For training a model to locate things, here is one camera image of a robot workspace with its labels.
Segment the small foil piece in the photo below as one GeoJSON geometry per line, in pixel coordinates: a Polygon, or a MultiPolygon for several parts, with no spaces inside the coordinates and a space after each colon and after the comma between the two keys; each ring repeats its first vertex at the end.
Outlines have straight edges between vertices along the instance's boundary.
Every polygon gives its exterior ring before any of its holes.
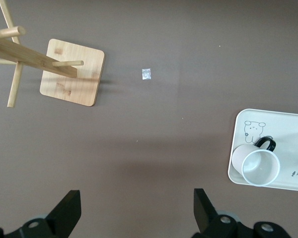
{"type": "Polygon", "coordinates": [[[143,80],[151,79],[151,69],[143,68],[143,80]]]}

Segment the black mug handle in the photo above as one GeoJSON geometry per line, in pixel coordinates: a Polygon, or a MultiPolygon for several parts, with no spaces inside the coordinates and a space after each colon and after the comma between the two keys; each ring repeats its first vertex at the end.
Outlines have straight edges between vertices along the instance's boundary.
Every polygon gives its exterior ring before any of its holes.
{"type": "Polygon", "coordinates": [[[267,147],[266,150],[270,150],[271,152],[274,151],[275,147],[276,147],[276,142],[272,139],[269,138],[267,136],[264,136],[262,138],[260,138],[256,143],[255,146],[257,147],[261,147],[265,142],[269,141],[269,146],[267,147]]]}

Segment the wooden mug rack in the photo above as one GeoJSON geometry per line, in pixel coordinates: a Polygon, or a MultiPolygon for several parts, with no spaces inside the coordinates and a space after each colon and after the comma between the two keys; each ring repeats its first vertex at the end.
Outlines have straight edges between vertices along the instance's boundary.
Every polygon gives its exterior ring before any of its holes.
{"type": "Polygon", "coordinates": [[[104,52],[56,39],[49,41],[46,55],[24,47],[19,36],[25,34],[25,29],[14,26],[5,0],[0,0],[0,7],[8,26],[0,30],[0,63],[16,65],[7,106],[15,106],[24,65],[43,70],[41,94],[93,106],[105,60],[104,52]]]}

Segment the square wooden base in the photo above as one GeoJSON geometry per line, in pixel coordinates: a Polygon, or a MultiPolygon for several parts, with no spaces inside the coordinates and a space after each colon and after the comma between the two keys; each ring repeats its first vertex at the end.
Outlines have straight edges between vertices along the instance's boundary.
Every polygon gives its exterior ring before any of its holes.
{"type": "Polygon", "coordinates": [[[77,78],[69,78],[43,71],[40,87],[41,94],[72,103],[93,106],[96,102],[105,60],[104,52],[51,39],[46,55],[58,61],[82,60],[84,65],[75,66],[77,68],[77,78]]]}

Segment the bear drawing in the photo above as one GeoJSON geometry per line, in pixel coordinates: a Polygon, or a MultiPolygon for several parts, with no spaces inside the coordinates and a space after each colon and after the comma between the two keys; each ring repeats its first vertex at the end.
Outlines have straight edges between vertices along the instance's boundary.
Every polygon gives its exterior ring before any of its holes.
{"type": "Polygon", "coordinates": [[[247,143],[256,143],[260,139],[260,135],[263,133],[264,126],[263,122],[246,121],[245,122],[245,141],[247,143]]]}

